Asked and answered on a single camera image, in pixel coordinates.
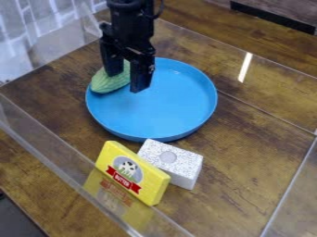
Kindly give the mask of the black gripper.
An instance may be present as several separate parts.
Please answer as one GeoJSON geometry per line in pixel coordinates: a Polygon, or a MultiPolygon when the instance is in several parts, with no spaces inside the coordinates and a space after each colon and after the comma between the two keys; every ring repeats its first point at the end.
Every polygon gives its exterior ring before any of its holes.
{"type": "Polygon", "coordinates": [[[109,77],[124,71],[123,50],[140,54],[129,59],[129,91],[138,93],[151,84],[155,71],[154,0],[108,0],[109,23],[99,25],[103,36],[100,54],[105,73],[109,77]]]}

